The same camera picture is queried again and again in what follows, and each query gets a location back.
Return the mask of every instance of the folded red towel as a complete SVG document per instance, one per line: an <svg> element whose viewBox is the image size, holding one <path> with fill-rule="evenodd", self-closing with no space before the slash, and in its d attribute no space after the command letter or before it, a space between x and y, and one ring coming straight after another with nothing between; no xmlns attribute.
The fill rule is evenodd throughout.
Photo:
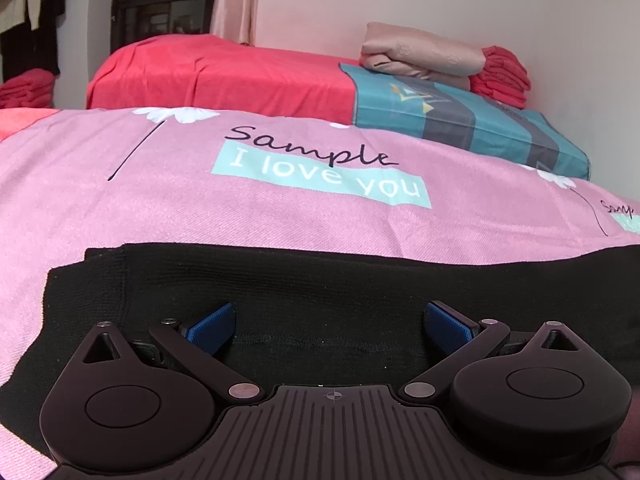
<svg viewBox="0 0 640 480"><path fill-rule="evenodd" d="M43 94L31 100L7 99L0 102L0 108L51 108L51 94Z"/></svg>
<svg viewBox="0 0 640 480"><path fill-rule="evenodd" d="M11 95L0 96L0 108L16 108L15 103L22 103L22 106L28 106L28 103L41 102L43 98L51 101L53 95L53 86L42 87L34 89L33 91L24 90L20 92L14 92Z"/></svg>
<svg viewBox="0 0 640 480"><path fill-rule="evenodd" d="M491 70L491 72L482 70L482 72L477 74L477 76L485 82L498 81L521 92L531 90L531 82L529 82L529 84L526 84L526 82L523 82L521 79L516 78L513 74L507 72L503 68L494 68Z"/></svg>
<svg viewBox="0 0 640 480"><path fill-rule="evenodd" d="M23 74L20 74L16 77L12 77L8 81L5 81L2 86L0 86L1 90L10 90L15 88L37 88L39 86L44 86L47 84L53 85L56 77L46 70L41 68L32 68L31 70L27 70Z"/></svg>
<svg viewBox="0 0 640 480"><path fill-rule="evenodd" d="M53 92L53 83L46 83L44 85L40 85L40 86L18 86L16 88L2 88L2 86L0 86L0 99L9 99L9 98L13 98L13 97L17 97L19 98L22 95L25 94L43 94L45 92L49 92L52 93Z"/></svg>
<svg viewBox="0 0 640 480"><path fill-rule="evenodd" d="M520 63L518 56L516 56L511 50L508 50L502 46L494 45L494 46L485 47L484 49L482 49L482 53L484 54L485 57L498 56L498 57L506 57L508 59L511 59L512 61L516 62L522 70L524 70L524 73L527 73L527 69L524 68L522 63Z"/></svg>
<svg viewBox="0 0 640 480"><path fill-rule="evenodd" d="M525 107L525 104L527 103L527 98L525 97L523 92L521 92L520 95L511 95L505 92L501 92L500 90L490 88L488 86L488 83L490 82L484 82L477 76L471 76L469 79L471 81L471 91L474 94L489 97L491 99L500 101L501 103L519 109L523 109Z"/></svg>
<svg viewBox="0 0 640 480"><path fill-rule="evenodd" d="M515 97L516 99L520 99L523 101L527 99L522 90L516 90L515 88L512 88L505 83L500 83L499 81L485 81L484 84L491 90L497 90L498 92L510 95L512 97Z"/></svg>
<svg viewBox="0 0 640 480"><path fill-rule="evenodd" d="M527 90L531 88L531 81L527 76L527 72L521 69L519 63L514 63L506 57L488 57L484 70L490 73L507 73L520 81Z"/></svg>

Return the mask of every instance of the blue gripper pad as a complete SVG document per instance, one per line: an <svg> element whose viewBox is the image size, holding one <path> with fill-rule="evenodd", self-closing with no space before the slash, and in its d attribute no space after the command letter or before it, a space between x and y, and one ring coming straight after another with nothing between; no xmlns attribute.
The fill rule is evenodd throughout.
<svg viewBox="0 0 640 480"><path fill-rule="evenodd" d="M209 355L215 354L236 331L236 310L231 303L188 327L184 337Z"/></svg>
<svg viewBox="0 0 640 480"><path fill-rule="evenodd" d="M468 326L433 303L429 303L424 309L423 322L427 336L446 355L453 354L474 338Z"/></svg>

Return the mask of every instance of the metal screw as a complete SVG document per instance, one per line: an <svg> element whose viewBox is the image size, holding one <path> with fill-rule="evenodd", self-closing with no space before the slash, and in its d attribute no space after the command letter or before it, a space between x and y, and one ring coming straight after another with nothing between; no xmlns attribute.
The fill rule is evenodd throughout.
<svg viewBox="0 0 640 480"><path fill-rule="evenodd" d="M251 399L260 393L260 388L251 383L238 383L229 388L229 395L236 399Z"/></svg>
<svg viewBox="0 0 640 480"><path fill-rule="evenodd" d="M424 399L431 397L436 392L436 388L429 383L409 383L404 387L404 392L416 399Z"/></svg>

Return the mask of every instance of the black gripper base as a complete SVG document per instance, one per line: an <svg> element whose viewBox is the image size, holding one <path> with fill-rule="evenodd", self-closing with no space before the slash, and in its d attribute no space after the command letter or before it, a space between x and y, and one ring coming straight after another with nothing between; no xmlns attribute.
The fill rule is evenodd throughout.
<svg viewBox="0 0 640 480"><path fill-rule="evenodd" d="M62 466L49 480L88 480ZM501 469L457 441L440 412L397 402L387 386L280 386L229 408L200 448L126 480L619 480L606 467L565 476Z"/></svg>

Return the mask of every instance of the black fabric strip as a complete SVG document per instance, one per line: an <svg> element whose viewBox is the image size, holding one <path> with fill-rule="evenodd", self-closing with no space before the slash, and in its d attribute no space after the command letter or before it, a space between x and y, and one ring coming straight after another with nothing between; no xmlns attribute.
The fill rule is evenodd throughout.
<svg viewBox="0 0 640 480"><path fill-rule="evenodd" d="M640 246L496 266L189 244L88 251L49 273L44 326L0 388L0 422L47 452L40 406L91 325L109 319L138 332L227 301L237 336L219 358L266 388L402 385L440 358L420 323L433 299L512 330L561 320L640 384L639 274Z"/></svg>

